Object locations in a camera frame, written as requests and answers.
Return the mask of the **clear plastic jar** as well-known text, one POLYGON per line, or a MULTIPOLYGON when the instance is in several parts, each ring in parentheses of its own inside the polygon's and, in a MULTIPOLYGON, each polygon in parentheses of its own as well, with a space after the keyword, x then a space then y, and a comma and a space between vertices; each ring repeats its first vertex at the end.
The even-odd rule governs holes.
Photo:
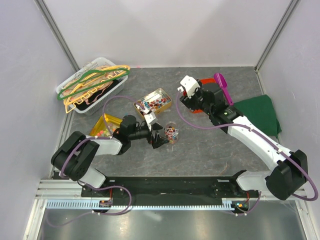
POLYGON ((169 140, 170 144, 175 144, 179 140, 179 128, 178 125, 170 121, 164 127, 164 135, 169 140))

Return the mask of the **orange box of lollipops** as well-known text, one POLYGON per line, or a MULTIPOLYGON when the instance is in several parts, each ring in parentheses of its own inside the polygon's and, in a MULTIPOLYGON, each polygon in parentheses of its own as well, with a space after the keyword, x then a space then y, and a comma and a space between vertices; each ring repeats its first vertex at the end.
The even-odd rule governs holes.
MULTIPOLYGON (((209 96, 211 95, 211 92, 213 92, 217 87, 217 83, 213 78, 204 78, 204 79, 196 79, 197 82, 200 85, 200 88, 202 86, 205 86, 206 88, 208 88, 210 90, 209 96)), ((192 112, 191 110, 189 110, 192 114, 198 114, 198 113, 202 113, 203 111, 201 110, 197 110, 192 112)))

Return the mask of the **purple plastic scoop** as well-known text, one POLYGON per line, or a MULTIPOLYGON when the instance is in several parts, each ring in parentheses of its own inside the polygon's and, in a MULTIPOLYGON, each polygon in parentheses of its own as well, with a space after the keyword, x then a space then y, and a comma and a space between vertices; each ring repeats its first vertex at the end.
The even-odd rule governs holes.
POLYGON ((221 73, 215 73, 213 75, 213 78, 214 78, 215 82, 219 85, 219 87, 222 89, 222 92, 224 94, 224 97, 225 97, 227 103, 230 106, 233 106, 234 102, 233 102, 233 100, 230 96, 230 93, 228 91, 228 84, 227 84, 225 77, 221 73))

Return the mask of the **gold tin lollipops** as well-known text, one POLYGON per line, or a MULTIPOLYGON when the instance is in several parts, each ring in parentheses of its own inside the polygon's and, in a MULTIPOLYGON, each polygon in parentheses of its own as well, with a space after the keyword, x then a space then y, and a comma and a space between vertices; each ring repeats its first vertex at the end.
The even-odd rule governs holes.
POLYGON ((157 88, 133 103, 138 114, 143 118, 152 111, 155 115, 164 112, 172 105, 172 98, 162 89, 157 88))

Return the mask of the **gold square tin star candies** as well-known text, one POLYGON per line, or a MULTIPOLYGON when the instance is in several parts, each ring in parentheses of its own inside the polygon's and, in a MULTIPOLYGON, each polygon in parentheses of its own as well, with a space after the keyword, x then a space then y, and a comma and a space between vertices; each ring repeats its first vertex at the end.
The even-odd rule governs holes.
POLYGON ((99 118, 91 129, 89 136, 110 137, 111 133, 120 127, 121 122, 122 119, 105 113, 104 119, 102 116, 99 118))

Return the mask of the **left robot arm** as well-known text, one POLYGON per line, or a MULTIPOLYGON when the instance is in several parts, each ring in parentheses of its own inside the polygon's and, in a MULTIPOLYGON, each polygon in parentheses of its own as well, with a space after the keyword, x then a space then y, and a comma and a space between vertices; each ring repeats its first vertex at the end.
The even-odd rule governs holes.
POLYGON ((139 123, 133 115, 122 118, 119 127, 111 136, 88 136, 80 131, 73 132, 51 157, 51 164, 59 170, 61 178, 71 179, 92 188, 99 197, 110 191, 107 177, 91 166, 94 157, 102 155, 119 156, 124 154, 134 140, 145 139, 153 149, 170 141, 160 135, 163 127, 154 113, 144 116, 139 123))

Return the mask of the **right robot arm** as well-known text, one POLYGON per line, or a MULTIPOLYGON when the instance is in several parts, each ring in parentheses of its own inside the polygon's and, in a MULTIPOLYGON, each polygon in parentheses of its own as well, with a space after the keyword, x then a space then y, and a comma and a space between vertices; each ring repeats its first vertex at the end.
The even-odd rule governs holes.
POLYGON ((246 191, 269 191, 283 201, 298 196, 296 191, 309 181, 308 161, 303 151, 293 152, 259 130, 240 110, 226 103, 217 83, 203 85, 186 76, 177 90, 180 102, 189 110, 203 111, 212 129, 221 129, 242 142, 267 166, 266 171, 240 172, 229 184, 233 196, 240 197, 246 191))

